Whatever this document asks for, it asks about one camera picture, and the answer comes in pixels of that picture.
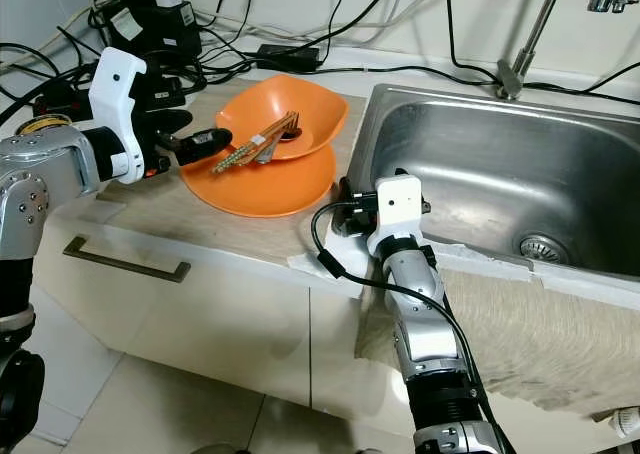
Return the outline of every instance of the stainless steel sink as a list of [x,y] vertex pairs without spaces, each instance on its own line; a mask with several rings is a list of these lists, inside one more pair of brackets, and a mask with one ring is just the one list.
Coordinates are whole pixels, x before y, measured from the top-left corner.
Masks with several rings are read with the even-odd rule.
[[405,169],[425,236],[640,276],[640,120],[380,85],[349,166],[354,190]]

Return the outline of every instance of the cabinet door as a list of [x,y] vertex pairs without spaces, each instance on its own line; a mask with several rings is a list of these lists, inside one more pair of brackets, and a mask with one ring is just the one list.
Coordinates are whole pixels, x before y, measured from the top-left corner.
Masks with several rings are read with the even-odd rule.
[[400,373],[378,362],[354,358],[359,313],[359,300],[328,289],[311,290],[312,407],[412,436],[413,419]]
[[[69,226],[47,226],[36,277],[107,346],[308,404],[307,288],[257,275],[250,260],[237,267],[189,260],[191,270],[177,284],[69,258],[61,254],[75,235]],[[85,249],[162,270],[184,260],[123,252],[93,237]]]

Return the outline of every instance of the faucet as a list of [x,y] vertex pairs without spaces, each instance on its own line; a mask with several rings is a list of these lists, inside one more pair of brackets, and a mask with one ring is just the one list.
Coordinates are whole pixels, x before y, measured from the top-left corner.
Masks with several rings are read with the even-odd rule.
[[[498,88],[496,94],[501,99],[510,101],[518,99],[524,85],[524,78],[529,70],[531,61],[536,55],[535,48],[544,26],[547,24],[549,15],[553,10],[557,0],[544,0],[542,8],[538,14],[531,34],[525,46],[520,50],[513,66],[509,66],[506,59],[498,61],[498,77],[502,82],[502,86]],[[587,9],[592,12],[608,12],[613,5],[614,13],[621,13],[627,4],[637,4],[640,0],[591,0]]]

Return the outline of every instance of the chopsticks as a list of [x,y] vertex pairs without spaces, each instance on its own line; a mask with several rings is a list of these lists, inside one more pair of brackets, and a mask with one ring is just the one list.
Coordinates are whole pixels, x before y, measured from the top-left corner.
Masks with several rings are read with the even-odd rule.
[[300,114],[296,111],[287,111],[282,119],[271,124],[260,134],[251,138],[249,142],[240,146],[212,169],[212,173],[219,174],[231,166],[246,166],[256,159],[265,149],[277,143],[283,134],[294,132],[298,129]]

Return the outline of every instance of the orange plate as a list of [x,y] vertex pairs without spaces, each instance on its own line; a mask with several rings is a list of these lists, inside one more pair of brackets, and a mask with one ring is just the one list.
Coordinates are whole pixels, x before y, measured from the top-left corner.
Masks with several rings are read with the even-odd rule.
[[336,173],[331,146],[287,162],[264,166],[251,163],[221,174],[211,169],[232,149],[182,168],[191,192],[218,209],[247,217],[280,217],[315,204],[324,196]]
[[295,159],[326,146],[336,137],[349,112],[340,95],[309,81],[279,75],[259,82],[234,97],[216,115],[216,125],[233,133],[231,144],[240,147],[287,111],[300,114],[297,139],[281,142],[273,159]]

